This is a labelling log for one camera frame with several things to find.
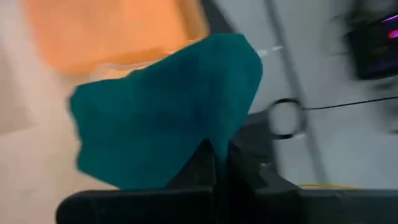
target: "teal towel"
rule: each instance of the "teal towel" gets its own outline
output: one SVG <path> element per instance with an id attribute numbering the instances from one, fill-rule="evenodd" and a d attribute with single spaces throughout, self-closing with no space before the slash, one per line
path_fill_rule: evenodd
<path id="1" fill-rule="evenodd" d="M 79 86 L 78 168 L 120 189 L 158 189 L 205 138 L 223 166 L 261 75 L 243 35 L 216 34 L 125 78 Z"/>

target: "white surface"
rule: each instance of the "white surface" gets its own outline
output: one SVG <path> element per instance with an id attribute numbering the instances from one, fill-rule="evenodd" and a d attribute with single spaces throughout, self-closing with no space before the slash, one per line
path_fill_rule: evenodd
<path id="1" fill-rule="evenodd" d="M 346 52 L 343 20 L 332 19 L 342 10 L 339 1 L 278 0 L 287 44 L 303 86 L 307 107 L 320 107 L 374 99 L 370 82 L 357 81 Z"/>
<path id="2" fill-rule="evenodd" d="M 331 183 L 398 188 L 398 137 L 382 125 L 380 107 L 384 103 L 310 112 Z"/>
<path id="3" fill-rule="evenodd" d="M 0 1 L 0 44 L 32 124 L 0 135 L 0 223 L 50 224 L 66 196 L 112 187 L 75 169 L 79 141 L 66 104 L 73 83 L 41 63 L 17 3 Z"/>
<path id="4" fill-rule="evenodd" d="M 294 97 L 280 60 L 280 46 L 275 45 L 276 40 L 270 30 L 264 0 L 216 0 L 216 3 L 236 31 L 244 34 L 257 52 L 267 51 L 267 55 L 262 57 L 264 73 L 260 87 L 249 112 L 262 111 L 275 100 Z M 291 122 L 284 119 L 279 125 L 289 127 Z M 283 177 L 295 184 L 316 184 L 306 136 L 275 141 L 275 146 Z"/>
<path id="5" fill-rule="evenodd" d="M 355 80 L 348 57 L 331 55 L 346 51 L 341 41 L 345 32 L 343 21 L 331 18 L 347 8 L 339 9 L 337 1 L 326 0 L 274 2 L 307 108 L 397 96 L 396 91 L 375 92 L 375 83 L 380 81 Z M 379 189 L 398 187 L 398 175 L 395 175 L 398 136 L 388 132 L 389 123 L 395 124 L 397 116 L 396 112 L 386 114 L 384 111 L 396 105 L 398 101 L 389 101 L 308 112 L 332 184 Z M 296 166 L 285 163 L 284 168 L 291 170 Z"/>

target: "black device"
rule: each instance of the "black device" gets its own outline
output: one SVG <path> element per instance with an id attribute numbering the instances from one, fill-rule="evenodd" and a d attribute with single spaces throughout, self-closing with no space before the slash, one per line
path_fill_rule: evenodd
<path id="1" fill-rule="evenodd" d="M 265 122 L 252 123 L 229 144 L 229 223 L 398 223 L 398 190 L 304 190 L 280 177 L 268 134 Z M 57 223 L 217 223 L 214 161 L 203 141 L 165 189 L 77 193 Z"/>
<path id="2" fill-rule="evenodd" d="M 362 24 L 347 38 L 359 79 L 398 74 L 398 13 Z"/>

